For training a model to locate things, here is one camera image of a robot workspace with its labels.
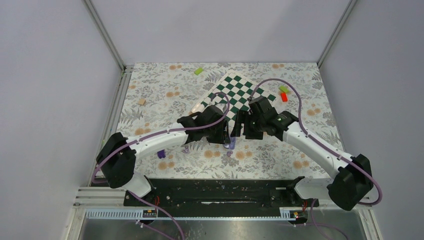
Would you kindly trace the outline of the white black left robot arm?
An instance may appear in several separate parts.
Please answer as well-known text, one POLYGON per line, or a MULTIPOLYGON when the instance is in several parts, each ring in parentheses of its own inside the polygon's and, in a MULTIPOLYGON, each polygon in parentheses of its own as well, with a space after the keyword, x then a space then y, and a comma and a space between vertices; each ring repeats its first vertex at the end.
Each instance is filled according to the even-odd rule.
POLYGON ((133 137, 125 137, 121 132, 112 134, 96 157, 95 171, 101 171, 104 179, 93 176, 92 183, 107 184, 111 189, 123 188, 134 193, 142 205, 152 204, 155 192, 146 176, 135 173, 136 160, 203 138, 214 144, 229 143, 228 112, 212 105, 151 133, 133 137))

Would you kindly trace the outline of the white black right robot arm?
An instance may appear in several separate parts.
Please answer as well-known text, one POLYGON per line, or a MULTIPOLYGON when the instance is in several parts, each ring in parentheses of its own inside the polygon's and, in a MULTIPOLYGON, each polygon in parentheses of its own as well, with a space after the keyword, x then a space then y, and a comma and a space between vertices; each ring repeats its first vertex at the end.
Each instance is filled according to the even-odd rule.
POLYGON ((299 206, 306 199, 323 199, 350 211, 373 189, 371 164, 366 156, 338 150, 309 132, 292 113, 278 113, 263 96, 248 105, 248 110, 236 113, 232 137, 244 135, 246 139, 262 140, 267 133, 300 150, 329 175, 329 178, 301 179, 286 193, 291 205, 299 206))

